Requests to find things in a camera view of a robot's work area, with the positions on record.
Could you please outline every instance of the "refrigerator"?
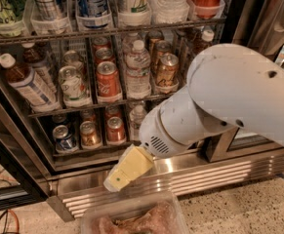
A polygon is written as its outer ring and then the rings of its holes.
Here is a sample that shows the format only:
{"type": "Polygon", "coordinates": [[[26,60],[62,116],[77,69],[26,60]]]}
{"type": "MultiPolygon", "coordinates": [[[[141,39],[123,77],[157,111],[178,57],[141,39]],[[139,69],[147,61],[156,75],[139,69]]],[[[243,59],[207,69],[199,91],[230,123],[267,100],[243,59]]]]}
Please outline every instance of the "refrigerator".
{"type": "Polygon", "coordinates": [[[220,136],[201,139],[182,155],[169,159],[154,158],[154,167],[120,192],[111,193],[103,186],[108,172],[117,164],[125,149],[132,143],[139,144],[130,137],[126,113],[128,104],[142,100],[150,108],[171,94],[130,99],[122,87],[122,99],[98,103],[90,47],[92,39],[110,37],[117,64],[122,67],[122,34],[146,34],[161,29],[173,41],[173,34],[178,29],[209,25],[216,33],[214,44],[247,46],[275,60],[284,44],[284,0],[224,2],[223,13],[216,19],[119,26],[119,15],[114,10],[116,6],[110,6],[113,8],[110,20],[113,26],[105,29],[75,30],[75,12],[72,11],[69,15],[71,30],[63,34],[0,38],[0,55],[10,53],[16,59],[21,59],[20,44],[25,42],[49,42],[59,63],[66,51],[77,50],[88,64],[93,97],[93,103],[80,108],[34,113],[28,103],[6,83],[0,66],[0,178],[7,173],[2,180],[8,181],[1,181],[0,184],[0,210],[47,201],[64,221],[70,221],[82,217],[89,208],[131,197],[167,190],[180,196],[284,173],[284,147],[255,133],[235,128],[220,136]],[[109,105],[119,105],[124,115],[127,138],[119,145],[106,142],[103,114],[109,105]],[[80,148],[70,154],[58,153],[51,132],[53,115],[66,113],[78,128],[80,111],[85,109],[95,110],[103,145],[95,150],[80,148]]]}

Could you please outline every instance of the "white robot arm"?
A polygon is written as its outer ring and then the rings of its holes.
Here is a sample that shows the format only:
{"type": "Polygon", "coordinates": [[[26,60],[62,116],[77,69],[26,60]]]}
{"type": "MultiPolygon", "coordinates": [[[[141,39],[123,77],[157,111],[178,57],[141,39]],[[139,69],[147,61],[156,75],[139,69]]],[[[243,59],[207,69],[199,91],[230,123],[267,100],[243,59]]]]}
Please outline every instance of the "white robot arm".
{"type": "MultiPolygon", "coordinates": [[[[186,86],[147,114],[140,140],[153,156],[168,158],[234,127],[284,146],[284,71],[251,49],[219,44],[194,59],[186,86]]],[[[142,174],[150,167],[144,166],[142,174]]],[[[108,185],[114,191],[114,184],[108,185]]]]}

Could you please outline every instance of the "speckled floor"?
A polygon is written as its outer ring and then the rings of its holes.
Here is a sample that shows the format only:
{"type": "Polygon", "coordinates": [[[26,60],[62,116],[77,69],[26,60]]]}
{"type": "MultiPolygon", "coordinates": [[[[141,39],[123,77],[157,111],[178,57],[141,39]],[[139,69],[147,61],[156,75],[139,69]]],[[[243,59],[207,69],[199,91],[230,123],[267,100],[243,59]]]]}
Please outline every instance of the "speckled floor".
{"type": "MultiPolygon", "coordinates": [[[[185,195],[179,200],[190,234],[284,233],[284,179],[280,177],[185,195]]],[[[80,219],[64,223],[47,203],[14,211],[21,234],[81,233],[80,219]]]]}

